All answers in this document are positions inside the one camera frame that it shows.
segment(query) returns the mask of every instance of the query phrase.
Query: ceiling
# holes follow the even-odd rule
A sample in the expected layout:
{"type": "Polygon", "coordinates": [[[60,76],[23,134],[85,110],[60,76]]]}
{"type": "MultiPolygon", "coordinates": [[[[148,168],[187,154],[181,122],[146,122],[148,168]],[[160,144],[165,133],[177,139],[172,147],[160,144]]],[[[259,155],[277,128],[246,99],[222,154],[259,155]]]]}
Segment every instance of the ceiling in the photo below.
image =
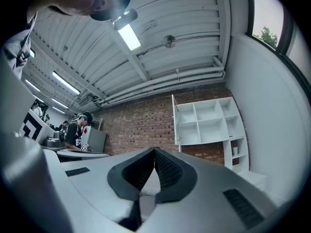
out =
{"type": "Polygon", "coordinates": [[[229,0],[131,0],[130,25],[141,46],[130,51],[111,22],[39,11],[35,58],[23,70],[48,105],[68,115],[152,94],[222,80],[230,40],[229,0]],[[173,48],[163,38],[173,35],[173,48]],[[77,96],[52,72],[81,91],[77,96]]]}

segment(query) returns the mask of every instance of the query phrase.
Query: ceiling light fixture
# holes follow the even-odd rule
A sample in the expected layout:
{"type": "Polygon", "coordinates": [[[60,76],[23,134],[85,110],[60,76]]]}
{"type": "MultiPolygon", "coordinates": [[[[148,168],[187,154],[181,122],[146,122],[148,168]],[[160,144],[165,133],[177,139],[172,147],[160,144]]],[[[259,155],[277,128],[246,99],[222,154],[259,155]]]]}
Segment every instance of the ceiling light fixture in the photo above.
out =
{"type": "Polygon", "coordinates": [[[57,110],[57,111],[58,111],[58,112],[60,112],[60,113],[65,114],[65,112],[63,112],[63,111],[61,111],[61,110],[59,110],[59,109],[55,108],[54,106],[53,106],[53,109],[57,110]]]}
{"type": "Polygon", "coordinates": [[[67,81],[65,81],[62,77],[60,77],[55,71],[53,72],[53,76],[57,78],[61,83],[63,83],[65,86],[67,86],[70,90],[75,92],[76,94],[80,94],[80,91],[78,91],[76,88],[74,88],[72,85],[70,85],[67,81]]]}
{"type": "Polygon", "coordinates": [[[32,49],[30,49],[30,56],[33,58],[35,57],[35,51],[33,51],[32,49]]]}
{"type": "Polygon", "coordinates": [[[55,99],[52,99],[55,103],[58,103],[59,105],[63,106],[64,108],[68,109],[67,106],[63,105],[62,103],[60,103],[59,101],[55,100],[55,99]]]}
{"type": "Polygon", "coordinates": [[[28,83],[33,89],[35,89],[36,91],[40,92],[40,90],[39,90],[37,87],[35,87],[32,83],[30,83],[28,80],[25,80],[25,81],[26,81],[26,83],[28,83]]]}
{"type": "Polygon", "coordinates": [[[44,101],[43,101],[43,100],[41,100],[40,98],[38,98],[38,97],[37,97],[37,96],[35,96],[34,94],[33,94],[33,96],[34,96],[36,99],[38,99],[40,102],[44,103],[44,101]]]}
{"type": "Polygon", "coordinates": [[[130,24],[127,24],[125,27],[120,29],[118,32],[122,36],[123,40],[125,41],[125,43],[127,44],[130,50],[134,50],[140,46],[140,42],[137,39],[130,24]]]}

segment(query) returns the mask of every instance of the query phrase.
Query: red brick wall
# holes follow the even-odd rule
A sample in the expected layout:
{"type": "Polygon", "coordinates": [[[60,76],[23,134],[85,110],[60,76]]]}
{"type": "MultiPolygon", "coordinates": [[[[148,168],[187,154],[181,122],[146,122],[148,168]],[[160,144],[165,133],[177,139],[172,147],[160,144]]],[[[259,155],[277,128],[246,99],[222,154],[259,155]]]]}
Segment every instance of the red brick wall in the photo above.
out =
{"type": "MultiPolygon", "coordinates": [[[[221,83],[173,91],[103,109],[95,113],[95,117],[104,119],[102,130],[107,133],[104,151],[119,154],[147,147],[178,150],[174,141],[172,94],[177,104],[232,95],[226,84],[221,83]]],[[[182,150],[224,163],[222,143],[183,146],[182,150]]]]}

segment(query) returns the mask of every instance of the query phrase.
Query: graphic t-shirt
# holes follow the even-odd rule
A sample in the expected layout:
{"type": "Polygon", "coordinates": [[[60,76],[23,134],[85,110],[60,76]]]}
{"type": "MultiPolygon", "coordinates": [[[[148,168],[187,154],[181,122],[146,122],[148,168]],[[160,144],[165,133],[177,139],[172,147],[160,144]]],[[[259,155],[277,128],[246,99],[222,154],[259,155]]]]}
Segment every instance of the graphic t-shirt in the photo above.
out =
{"type": "Polygon", "coordinates": [[[82,131],[77,122],[69,124],[65,132],[65,142],[71,143],[78,148],[81,148],[82,131]]]}

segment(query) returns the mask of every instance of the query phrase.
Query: pipe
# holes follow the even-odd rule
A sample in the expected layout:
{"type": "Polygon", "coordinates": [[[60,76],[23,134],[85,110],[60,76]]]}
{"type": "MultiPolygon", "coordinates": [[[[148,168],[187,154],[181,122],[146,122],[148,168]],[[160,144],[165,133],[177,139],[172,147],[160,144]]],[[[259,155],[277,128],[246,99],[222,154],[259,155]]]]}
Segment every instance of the pipe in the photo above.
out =
{"type": "MultiPolygon", "coordinates": [[[[220,36],[220,32],[211,32],[211,33],[214,33],[214,34],[210,34],[210,35],[198,35],[198,36],[193,36],[193,37],[188,37],[188,38],[184,38],[184,39],[179,39],[179,40],[176,40],[176,42],[179,42],[179,41],[187,41],[187,40],[193,40],[193,39],[198,39],[198,38],[208,38],[208,37],[218,37],[220,36]]],[[[155,46],[151,49],[148,49],[146,50],[145,52],[141,52],[141,53],[137,53],[137,57],[141,56],[141,55],[145,55],[146,53],[152,51],[152,50],[156,50],[160,47],[163,47],[164,45],[161,44],[161,45],[158,45],[158,46],[155,46]]]]}
{"type": "MultiPolygon", "coordinates": [[[[223,71],[223,70],[224,70],[224,67],[207,67],[207,68],[200,68],[200,69],[195,69],[195,70],[179,72],[178,76],[179,76],[179,78],[182,78],[182,77],[185,77],[185,76],[191,76],[191,75],[195,75],[195,74],[202,74],[202,73],[209,73],[209,72],[223,71]]],[[[144,88],[146,86],[149,86],[149,85],[152,85],[152,84],[155,84],[155,83],[161,83],[161,82],[172,80],[172,79],[177,79],[177,73],[174,73],[174,74],[167,75],[167,76],[155,79],[155,80],[150,80],[150,81],[147,81],[147,82],[135,85],[135,86],[130,87],[128,89],[125,89],[125,90],[123,90],[121,92],[118,92],[118,93],[116,93],[116,94],[114,94],[112,96],[109,96],[109,97],[105,98],[104,100],[100,100],[100,101],[98,101],[98,103],[106,102],[106,101],[109,101],[109,100],[111,100],[111,99],[113,99],[115,97],[118,97],[118,96],[121,96],[123,94],[126,94],[128,92],[131,92],[131,91],[134,91],[134,90],[137,90],[137,89],[141,89],[141,88],[144,88]]]]}
{"type": "Polygon", "coordinates": [[[178,84],[178,83],[186,83],[186,82],[190,82],[190,81],[194,81],[194,80],[197,81],[197,80],[200,80],[200,79],[219,78],[219,77],[222,77],[223,74],[224,73],[221,71],[221,72],[217,72],[217,73],[201,74],[201,75],[197,75],[197,76],[185,77],[185,78],[182,78],[180,80],[173,80],[173,81],[168,81],[168,82],[160,83],[158,85],[147,87],[147,88],[145,88],[143,90],[138,90],[136,92],[125,94],[122,97],[118,97],[116,99],[113,99],[113,100],[109,101],[109,103],[103,103],[102,107],[104,105],[106,105],[106,104],[112,104],[112,103],[115,103],[117,101],[127,99],[129,97],[133,98],[135,95],[140,94],[142,92],[145,92],[145,94],[147,94],[148,91],[150,91],[150,90],[155,90],[155,89],[158,89],[158,88],[163,88],[163,87],[174,85],[174,84],[178,84]]]}
{"type": "Polygon", "coordinates": [[[93,109],[93,110],[91,110],[91,112],[98,111],[98,110],[103,109],[105,107],[110,107],[110,106],[113,106],[113,105],[117,105],[117,104],[120,104],[120,103],[123,103],[123,102],[130,101],[130,100],[140,99],[140,98],[143,98],[143,97],[155,95],[155,94],[158,94],[158,93],[168,92],[168,91],[177,90],[177,89],[183,89],[183,88],[191,87],[191,86],[194,86],[194,85],[203,85],[203,84],[206,84],[206,83],[209,83],[209,82],[215,83],[215,81],[217,81],[217,80],[219,80],[219,79],[214,78],[214,79],[209,79],[209,80],[205,79],[205,80],[202,80],[202,81],[195,80],[195,81],[189,82],[189,83],[179,83],[179,84],[176,84],[176,85],[171,86],[171,87],[164,87],[164,88],[161,88],[161,89],[158,89],[158,90],[155,90],[155,91],[153,90],[153,91],[150,91],[150,92],[145,92],[145,93],[137,94],[137,95],[135,95],[133,97],[125,98],[125,99],[116,101],[114,103],[105,103],[104,104],[105,106],[102,106],[101,108],[93,109]]]}
{"type": "Polygon", "coordinates": [[[218,67],[222,67],[223,66],[223,63],[220,62],[220,60],[217,58],[217,57],[213,57],[213,60],[215,61],[215,64],[218,66],[218,67]]]}

